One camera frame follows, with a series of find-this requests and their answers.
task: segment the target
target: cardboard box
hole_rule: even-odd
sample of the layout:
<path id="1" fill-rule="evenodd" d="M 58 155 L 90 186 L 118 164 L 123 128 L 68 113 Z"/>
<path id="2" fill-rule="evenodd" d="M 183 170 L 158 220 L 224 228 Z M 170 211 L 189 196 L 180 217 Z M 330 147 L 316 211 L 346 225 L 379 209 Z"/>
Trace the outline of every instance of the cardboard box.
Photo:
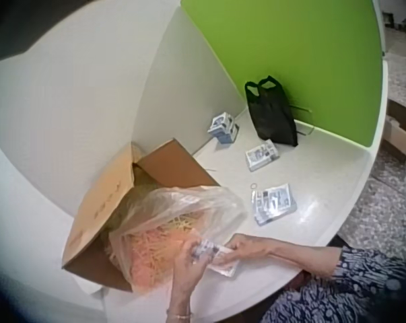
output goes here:
<path id="1" fill-rule="evenodd" d="M 142 170 L 141 174 L 133 171 L 133 165 Z M 148 180 L 147 176 L 163 187 L 217 186 L 175 139 L 145 157 L 128 144 L 83 198 L 63 253 L 63 269 L 107 287 L 131 291 L 122 272 L 108 259 L 100 232 L 124 197 L 139 182 Z"/>

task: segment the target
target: bracelet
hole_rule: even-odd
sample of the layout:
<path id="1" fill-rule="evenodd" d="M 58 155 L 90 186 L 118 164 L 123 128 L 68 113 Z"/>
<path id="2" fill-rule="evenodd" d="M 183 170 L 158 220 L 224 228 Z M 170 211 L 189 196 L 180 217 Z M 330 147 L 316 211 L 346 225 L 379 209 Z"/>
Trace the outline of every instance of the bracelet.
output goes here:
<path id="1" fill-rule="evenodd" d="M 167 310 L 167 316 L 171 316 L 173 318 L 176 318 L 177 320 L 190 320 L 194 314 L 189 313 L 188 315 L 177 315 L 177 314 L 172 314 L 170 313 L 170 310 Z"/>

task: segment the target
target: plastic bag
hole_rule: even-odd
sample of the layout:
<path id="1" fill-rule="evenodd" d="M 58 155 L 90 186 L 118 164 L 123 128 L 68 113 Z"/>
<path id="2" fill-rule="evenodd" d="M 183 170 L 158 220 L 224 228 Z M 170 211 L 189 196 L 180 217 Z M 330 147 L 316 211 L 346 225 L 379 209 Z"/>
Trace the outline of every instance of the plastic bag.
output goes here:
<path id="1" fill-rule="evenodd" d="M 170 276 L 192 231 L 223 244 L 246 217 L 240 198 L 218 186 L 159 188 L 131 207 L 109 235 L 115 261 L 134 289 L 150 290 Z"/>
<path id="2" fill-rule="evenodd" d="M 271 82 L 274 87 L 263 87 Z M 253 87 L 258 95 L 250 90 Z M 288 99 L 282 85 L 271 76 L 258 84 L 247 82 L 244 85 L 249 114 L 258 137 L 270 139 L 274 143 L 296 146 L 297 129 Z"/>

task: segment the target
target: person's left hand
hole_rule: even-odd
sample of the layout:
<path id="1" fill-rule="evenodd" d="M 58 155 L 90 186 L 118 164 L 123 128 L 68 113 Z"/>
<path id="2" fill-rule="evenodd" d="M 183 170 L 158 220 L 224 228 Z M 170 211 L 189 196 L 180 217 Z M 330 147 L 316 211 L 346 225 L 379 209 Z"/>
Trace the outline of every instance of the person's left hand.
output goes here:
<path id="1" fill-rule="evenodd" d="M 195 286 L 203 277 L 204 270 L 212 261 L 214 253 L 208 252 L 194 262 L 192 251 L 200 242 L 199 238 L 191 238 L 183 244 L 174 261 L 173 292 L 191 296 Z"/>

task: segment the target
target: person's right hand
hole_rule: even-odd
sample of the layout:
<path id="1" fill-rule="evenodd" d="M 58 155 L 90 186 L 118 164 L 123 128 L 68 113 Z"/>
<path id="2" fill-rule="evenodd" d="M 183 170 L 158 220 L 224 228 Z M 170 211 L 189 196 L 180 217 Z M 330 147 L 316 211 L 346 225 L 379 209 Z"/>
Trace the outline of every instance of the person's right hand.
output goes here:
<path id="1" fill-rule="evenodd" d="M 274 240 L 247 236 L 246 234 L 234 234 L 225 245 L 233 252 L 224 254 L 213 261 L 213 264 L 223 265 L 238 259 L 265 258 L 270 255 Z"/>

